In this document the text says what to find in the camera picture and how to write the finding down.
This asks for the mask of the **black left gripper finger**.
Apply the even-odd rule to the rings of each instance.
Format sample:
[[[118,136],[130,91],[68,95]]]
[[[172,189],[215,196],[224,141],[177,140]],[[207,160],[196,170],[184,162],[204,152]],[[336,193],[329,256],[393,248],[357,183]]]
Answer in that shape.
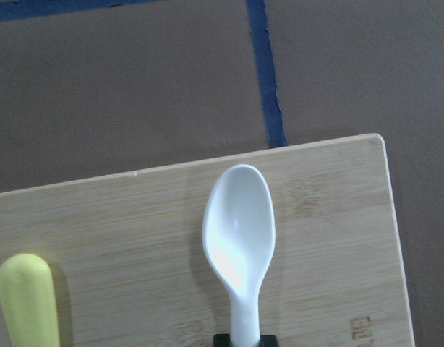
[[[261,335],[258,347],[278,347],[278,339],[275,335]],[[234,347],[229,334],[215,334],[213,347]]]

